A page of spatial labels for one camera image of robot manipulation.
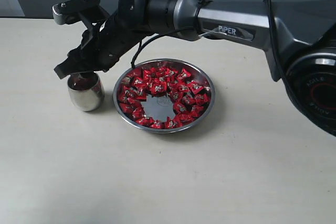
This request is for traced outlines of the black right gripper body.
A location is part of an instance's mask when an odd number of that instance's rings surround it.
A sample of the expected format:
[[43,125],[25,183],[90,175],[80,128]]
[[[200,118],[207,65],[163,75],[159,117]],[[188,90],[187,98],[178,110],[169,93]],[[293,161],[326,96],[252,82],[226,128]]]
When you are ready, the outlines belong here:
[[90,42],[68,53],[67,73],[108,71],[126,52],[143,39],[143,31],[130,30],[120,23],[114,12]]

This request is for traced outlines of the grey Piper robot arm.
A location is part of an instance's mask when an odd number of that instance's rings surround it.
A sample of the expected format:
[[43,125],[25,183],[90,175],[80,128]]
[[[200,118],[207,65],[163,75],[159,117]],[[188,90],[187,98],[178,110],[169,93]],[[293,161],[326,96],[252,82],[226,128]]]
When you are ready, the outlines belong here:
[[119,0],[113,14],[99,0],[69,0],[52,11],[57,24],[86,26],[80,45],[55,67],[59,78],[108,71],[151,35],[228,40],[262,50],[292,104],[335,135],[335,0]]

